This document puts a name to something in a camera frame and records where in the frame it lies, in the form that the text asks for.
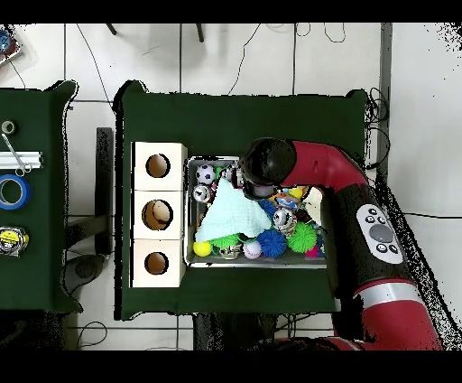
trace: gray bin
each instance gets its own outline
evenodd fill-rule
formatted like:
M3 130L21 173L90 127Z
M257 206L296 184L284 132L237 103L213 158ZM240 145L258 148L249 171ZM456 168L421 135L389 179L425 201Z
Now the gray bin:
M184 260L188 266L192 267L262 267L262 268L326 268L326 259L306 258L301 253L295 253L287 248L287 250L277 258L258 257L257 259L248 259L244 254L239 254L237 259L226 260L220 255L211 254L208 257L198 257L192 250L194 242L194 233L196 232L196 223L201 213L205 212L207 207L203 203L197 203L192 196L192 191L197 185L196 169L204 164L210 164L213 167L228 167L238 157L215 157L214 160L209 160L204 157L194 156L188 160L187 172L187 191L185 199L185 216L184 216Z

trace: white ball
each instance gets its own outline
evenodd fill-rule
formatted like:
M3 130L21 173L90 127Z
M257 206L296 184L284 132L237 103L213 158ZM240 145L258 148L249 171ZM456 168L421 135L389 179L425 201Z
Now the white ball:
M262 254L262 247L258 241L244 243L243 251L245 257L249 259L256 259Z
M198 183L203 183L206 185L211 185L215 180L215 170L210 165L202 165L198 167L196 171L196 179Z

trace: yellow ball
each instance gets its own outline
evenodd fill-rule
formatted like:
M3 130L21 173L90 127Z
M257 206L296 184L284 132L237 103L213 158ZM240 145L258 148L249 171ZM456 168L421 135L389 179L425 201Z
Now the yellow ball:
M298 188L289 189L289 194L299 200L303 195L303 190Z
M210 246L210 242L194 242L192 245L192 249L194 253L199 257L206 257L210 255L212 252L212 247Z

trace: soccer ball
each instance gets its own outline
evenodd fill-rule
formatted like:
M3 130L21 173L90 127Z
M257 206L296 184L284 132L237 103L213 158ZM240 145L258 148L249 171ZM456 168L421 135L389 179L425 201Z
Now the soccer ball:
M215 180L215 170L210 165L202 165L196 171L198 183L210 185Z

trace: control button panel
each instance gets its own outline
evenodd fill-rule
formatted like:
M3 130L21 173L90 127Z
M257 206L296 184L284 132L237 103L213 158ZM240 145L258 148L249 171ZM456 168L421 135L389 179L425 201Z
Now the control button panel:
M385 225L373 225L369 230L369 235L376 241L392 243L393 232Z
M356 212L356 219L374 257L394 265L402 262L398 239L378 206L372 204L361 206Z

